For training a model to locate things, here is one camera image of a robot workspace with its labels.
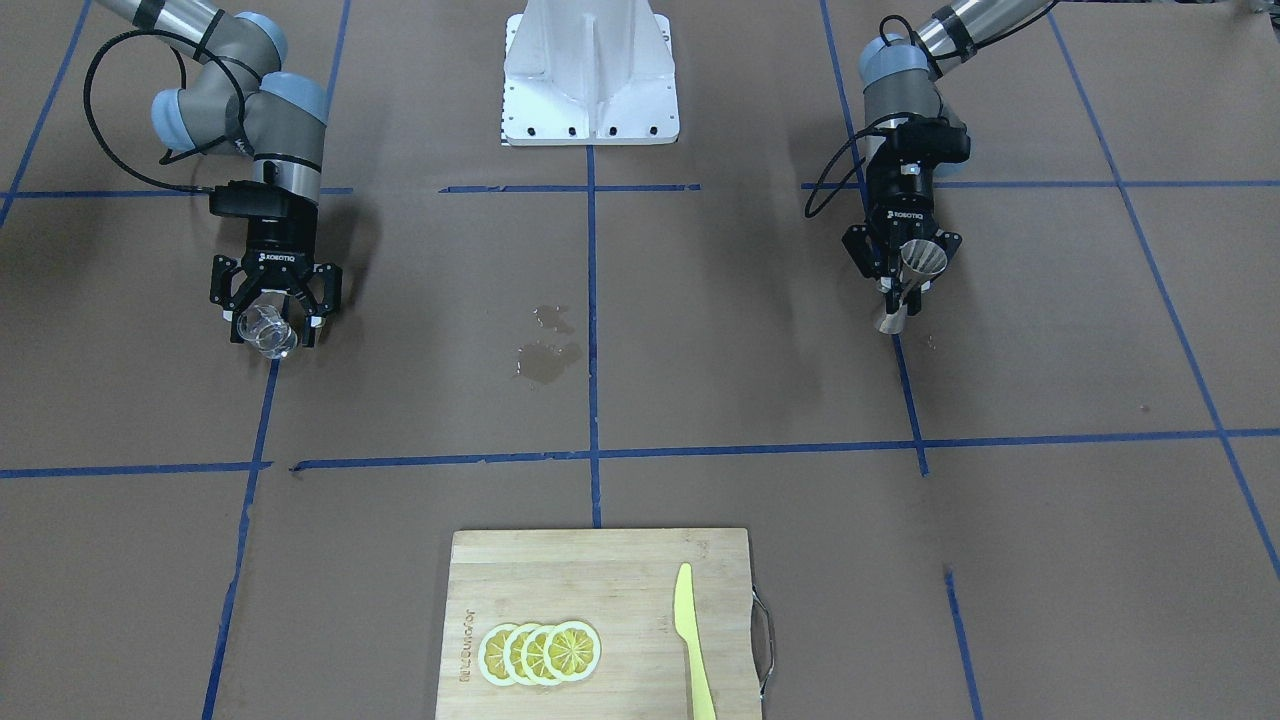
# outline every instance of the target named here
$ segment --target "blue tape line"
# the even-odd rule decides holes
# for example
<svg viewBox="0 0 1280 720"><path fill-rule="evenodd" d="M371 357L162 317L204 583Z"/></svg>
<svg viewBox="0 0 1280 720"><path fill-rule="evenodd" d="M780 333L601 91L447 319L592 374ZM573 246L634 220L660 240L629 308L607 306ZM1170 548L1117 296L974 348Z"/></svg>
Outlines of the blue tape line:
<svg viewBox="0 0 1280 720"><path fill-rule="evenodd" d="M600 375L598 366L599 340L596 320L595 273L595 146L586 146L586 315L588 315L588 378L591 413L591 527L603 527L600 510Z"/></svg>
<svg viewBox="0 0 1280 720"><path fill-rule="evenodd" d="M924 438L920 436L920 419L915 414L915 397L911 395L911 377L906 373L906 355L902 352L901 336L893 336L893 355L897 356L897 374L902 380L902 398L906 401L906 416L911 420L915 459L920 464L920 477L928 477L929 459L924 455Z"/></svg>
<svg viewBox="0 0 1280 720"><path fill-rule="evenodd" d="M452 184L440 193L474 192L586 192L585 184Z"/></svg>
<svg viewBox="0 0 1280 720"><path fill-rule="evenodd" d="M324 187L320 195L352 195L353 187ZM15 192L18 200L69 200L69 199L127 199L127 197L197 197L198 192L179 192L177 190L41 190Z"/></svg>
<svg viewBox="0 0 1280 720"><path fill-rule="evenodd" d="M1280 187L1280 181L1124 181L1125 187ZM801 183L800 190L847 190L859 187L858 183L835 182ZM933 187L951 190L973 188L1034 188L1034 187L1116 187L1115 181L943 181L933 183Z"/></svg>
<svg viewBox="0 0 1280 720"><path fill-rule="evenodd" d="M947 605L951 606L951 624L956 629L956 644L960 646L960 662L964 664L964 680L969 685L969 706L973 720L982 720L982 700L978 697L978 679L973 673L973 657L969 655L969 637L964 632L964 618L960 616L960 601L956 600L955 573L947 568Z"/></svg>
<svg viewBox="0 0 1280 720"><path fill-rule="evenodd" d="M1044 445L1092 445L1111 442L1158 442L1180 439L1213 439L1217 430L1170 430L1149 433L1097 433L1079 436L1025 436L1025 437L979 437L927 439L925 447L1019 447Z"/></svg>
<svg viewBox="0 0 1280 720"><path fill-rule="evenodd" d="M470 195L477 192L698 192L700 183L692 184L451 184L440 195Z"/></svg>
<svg viewBox="0 0 1280 720"><path fill-rule="evenodd" d="M859 183L856 183L856 182L845 182L845 183L840 183L840 182L822 182L822 183L804 182L804 183L800 183L800 190L836 190L836 188L849 190L849 188L856 188L856 187L859 187Z"/></svg>
<svg viewBox="0 0 1280 720"><path fill-rule="evenodd" d="M91 468L26 468L0 470L0 479L101 478L109 475L182 475L187 473L236 473L269 468L270 462L183 462L173 465L101 465Z"/></svg>
<svg viewBox="0 0 1280 720"><path fill-rule="evenodd" d="M831 10L827 8L827 0L818 0L818 5L822 9L823 29L827 33L827 53L831 55L831 69L836 74L836 90L840 91L840 110L845 115L845 131L849 132L849 137L854 137L858 131L854 129L854 114L849 109L849 97L845 95L845 73L840 69L840 53L836 50L836 35L831 27ZM858 143L850 143L849 151L852 155L854 169L858 176L858 193L863 199L863 211L869 215L870 196L867 191L867 176L863 173ZM911 378L906 372L906 357L902 354L902 342L897 336L893 337L893 352L897 355L897 369L902 382L902 398L906 402L906 415L911 421L911 436L915 438L916 461L920 465L920 474L928 475L929 461L924 454L924 445L920 442L920 423L915 414L915 398L911 397Z"/></svg>
<svg viewBox="0 0 1280 720"><path fill-rule="evenodd" d="M698 192L701 184L598 184L596 192Z"/></svg>
<svg viewBox="0 0 1280 720"><path fill-rule="evenodd" d="M1228 437L1280 437L1280 428L1226 430Z"/></svg>
<svg viewBox="0 0 1280 720"><path fill-rule="evenodd" d="M1060 434L1060 436L1006 436L1006 437L974 437L974 438L940 438L920 441L925 448L956 448L956 447L1038 447L1051 445L1092 445L1092 443L1126 443L1126 442L1176 442L1193 439L1215 439L1217 430L1166 430L1144 433L1094 433L1094 434ZM1280 437L1280 428L1240 428L1228 430L1231 437ZM617 450L598 450L598 455L604 460L636 459L636 457L695 457L695 456L723 456L723 455L786 455L786 454L823 454L823 452L868 452L878 450L915 450L915 439L897 441L864 441L864 442L815 442L791 445L726 445L726 446L694 446L694 447L634 447ZM424 466L424 465L467 465L480 462L541 462L562 460L589 460L593 456L590 450L567 450L553 452L508 452L490 455L435 455L435 456L406 456L406 457L351 457L334 460L303 460L291 468L296 470L323 470L338 468L398 468L398 466Z"/></svg>
<svg viewBox="0 0 1280 720"><path fill-rule="evenodd" d="M954 190L982 187L1115 187L1110 181L946 181L933 183L933 187Z"/></svg>
<svg viewBox="0 0 1280 720"><path fill-rule="evenodd" d="M351 19L351 0L342 1L342 19L338 20L338 42L333 49L333 67L329 69L329 88L325 96L325 115L333 108L333 91L338 87L338 68L342 67L342 49L347 44L347 20Z"/></svg>
<svg viewBox="0 0 1280 720"><path fill-rule="evenodd" d="M218 642L214 646L214 664L209 670L209 687L205 689L202 720L212 720L214 706L218 703L218 685L223 676L223 661L227 657L227 637L230 633L232 611L236 609L236 593L239 589L244 547L248 542L248 511L253 506L253 497L257 493L259 464L262 460L262 448L266 446L266 428L271 423L271 402L275 398L275 379L279 373L280 361L271 360L271 370L266 375L266 391L262 393L262 413L257 421L257 437L253 441L253 469L248 473L248 482L244 484L244 502L241 505L239 530L236 536L236 571L232 574L232 582L227 585L227 597L223 600L223 616L218 624Z"/></svg>
<svg viewBox="0 0 1280 720"><path fill-rule="evenodd" d="M1125 187L1280 187L1280 179L1256 181L1124 181Z"/></svg>
<svg viewBox="0 0 1280 720"><path fill-rule="evenodd" d="M1178 333L1178 341L1183 346L1183 354L1187 355L1187 363L1190 365L1192 374L1196 377L1196 384L1199 387L1201 397L1204 400L1204 407L1208 409L1210 418L1213 420L1213 428L1217 430L1219 441L1222 443L1222 450L1226 452L1228 462L1231 465L1231 473L1235 474L1235 483L1240 488L1240 495L1244 496L1244 502L1248 506L1249 515L1253 518L1253 525L1257 528L1258 537L1262 539L1262 547L1266 550L1267 557L1271 560L1271 569L1275 571L1276 579L1280 579L1280 555L1276 553L1275 543L1271 541L1271 533L1267 530L1266 521L1262 519L1262 514L1258 511L1257 502L1253 498L1253 491L1249 488L1249 482L1244 477L1244 470L1240 469L1240 464L1235 457L1235 450L1231 447L1231 439L1226 433L1226 428L1222 425L1222 418L1219 415L1217 405L1213 402L1213 396L1210 393L1208 383L1204 380L1204 374L1201 372L1199 363L1196 360L1196 354L1192 351L1190 340L1187 337L1187 329L1183 327L1183 322L1178 316L1178 309L1174 306L1174 300L1169 295L1169 288L1165 286L1165 278L1160 273L1160 265L1156 263L1156 256L1151 250L1151 243L1147 241L1147 233L1142 228L1142 222L1138 220L1138 211L1133 206L1133 200L1129 197L1129 191L1120 177L1120 170L1116 167L1115 158L1111 155L1111 146L1107 143L1107 138L1102 132L1102 124L1098 122L1098 117L1093 111L1093 104L1089 102L1089 96L1084 91L1084 83L1080 79L1080 73L1075 68L1071 53L1066 47L1066 40L1064 40L1062 31L1057 27L1057 20L1053 18L1052 13L1048 14L1048 22L1050 27L1053 28L1053 37L1057 38L1057 45L1062 50L1062 56L1066 59L1066 67L1071 72L1071 79L1075 82L1075 88L1080 94L1080 100L1084 101L1084 109L1089 114L1089 122L1093 123L1093 132L1098 136L1098 142L1102 145L1102 154L1106 156L1107 164L1111 167L1111 176L1115 178L1115 184L1120 190L1120 196L1124 199L1125 210L1129 213L1129 220L1133 223L1134 232L1138 233L1138 242L1142 245L1142 254L1147 258L1147 265L1151 268L1151 274L1156 279L1156 288L1160 290L1160 296L1165 301L1165 309L1169 311L1169 318L1174 323L1174 331Z"/></svg>
<svg viewBox="0 0 1280 720"><path fill-rule="evenodd" d="M338 468L422 468L430 465L477 465L498 462L539 462L544 460L586 460L590 451L507 452L493 455L430 455L416 457L347 457L335 460L303 460L289 468L301 470L333 470Z"/></svg>
<svg viewBox="0 0 1280 720"><path fill-rule="evenodd" d="M845 95L845 73L840 69L840 53L836 50L836 33L831 29L831 10L827 8L827 0L818 0L818 5L822 9L822 26L827 33L827 53L831 55L831 69L836 73L836 90L840 92L840 110L845 114L845 132L849 137L854 137L858 132L854 128L854 114L849 109L849 97ZM858 192L863 196L863 210L865 211L870 206L870 196L867 193L867 177L863 173L861 158L858 155L858 143L854 142L849 146L849 151L854 158L854 168L858 176Z"/></svg>
<svg viewBox="0 0 1280 720"><path fill-rule="evenodd" d="M626 457L707 457L721 455L794 455L820 452L867 452L873 450L914 450L909 439L869 442L813 442L795 445L726 445L705 447L648 447L634 450L602 450L600 457L617 460Z"/></svg>
<svg viewBox="0 0 1280 720"><path fill-rule="evenodd" d="M18 193L18 188L22 186L22 178L27 174L27 167L31 164L31 155L36 151L36 143L40 141L40 133L45 129L45 122L49 120L49 111L54 108L54 99L58 97L58 90L63 86L63 79L67 77L67 69L72 64L72 55L76 54L76 46L79 44L81 32L84 31L84 20L88 18L88 6L92 5L92 0L84 0L81 5L81 14L76 19L76 29L72 31L72 38L67 44L67 53L63 55L63 64L58 67L58 74L54 76L54 85L49 88L49 95L45 97L45 105L40 109L40 117L36 119L36 127L31 131L31 137L27 140L27 149L22 152L22 161L18 163L18 170L13 176L13 183L9 184L9 195L4 199L4 205L0 205L0 228L4 227L6 219L9 219L9 210L13 208L13 201Z"/></svg>

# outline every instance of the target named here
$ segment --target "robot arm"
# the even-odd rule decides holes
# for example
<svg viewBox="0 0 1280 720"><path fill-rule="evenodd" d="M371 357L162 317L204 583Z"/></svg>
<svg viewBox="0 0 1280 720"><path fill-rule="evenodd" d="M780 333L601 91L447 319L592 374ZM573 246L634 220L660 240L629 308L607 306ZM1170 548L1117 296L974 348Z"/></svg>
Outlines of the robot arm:
<svg viewBox="0 0 1280 720"><path fill-rule="evenodd" d="M968 160L970 141L936 81L1056 4L955 0L919 33L891 15L863 51L858 69L867 129L859 135L869 138L867 219L849 228L844 245L863 277L877 281L884 296L883 307L873 314L878 331L902 332L906 318L920 311L923 293L960 249L961 237L940 228L933 218L933 178L945 173L940 165ZM892 19L902 22L908 37L884 33Z"/></svg>
<svg viewBox="0 0 1280 720"><path fill-rule="evenodd" d="M99 3L137 31L99 51L86 95L106 50L134 35L160 37L206 69L218 65L201 72L191 87L161 91L151 104L154 129L178 159L197 152L253 159L252 181L192 188L209 192L210 213L248 219L244 255L214 258L209 299L232 323L232 342L243 342L236 329L239 315L265 292L287 293L307 315L303 345L314 346L325 316L339 310L342 291L342 269L314 261L328 124L324 88L282 72L288 42L265 15L229 17L205 0ZM233 287L241 273L244 278ZM323 283L320 299L308 287L314 278Z"/></svg>

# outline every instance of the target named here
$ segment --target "water spill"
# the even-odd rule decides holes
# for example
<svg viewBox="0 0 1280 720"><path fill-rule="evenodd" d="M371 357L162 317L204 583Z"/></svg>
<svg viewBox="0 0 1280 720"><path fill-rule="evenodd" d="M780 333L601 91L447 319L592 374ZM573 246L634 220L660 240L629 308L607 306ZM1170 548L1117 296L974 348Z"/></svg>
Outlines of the water spill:
<svg viewBox="0 0 1280 720"><path fill-rule="evenodd" d="M570 365L582 359L582 348L576 342L564 347L531 342L516 351L516 374L534 382L556 382Z"/></svg>
<svg viewBox="0 0 1280 720"><path fill-rule="evenodd" d="M534 318L538 318L538 324L554 331L559 334L573 334L573 328L564 322L561 313L564 313L568 307L563 305L539 305L534 309Z"/></svg>

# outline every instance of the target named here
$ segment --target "yellow knife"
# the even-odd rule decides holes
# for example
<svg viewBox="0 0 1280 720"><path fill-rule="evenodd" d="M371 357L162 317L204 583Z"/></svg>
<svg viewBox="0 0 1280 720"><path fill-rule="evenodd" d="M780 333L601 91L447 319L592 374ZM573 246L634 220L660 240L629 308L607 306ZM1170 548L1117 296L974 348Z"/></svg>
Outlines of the yellow knife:
<svg viewBox="0 0 1280 720"><path fill-rule="evenodd" d="M689 648L689 685L694 698L694 720L716 720L712 687L703 666L703 646L698 641L698 614L694 610L694 569L689 562L676 575L676 633Z"/></svg>

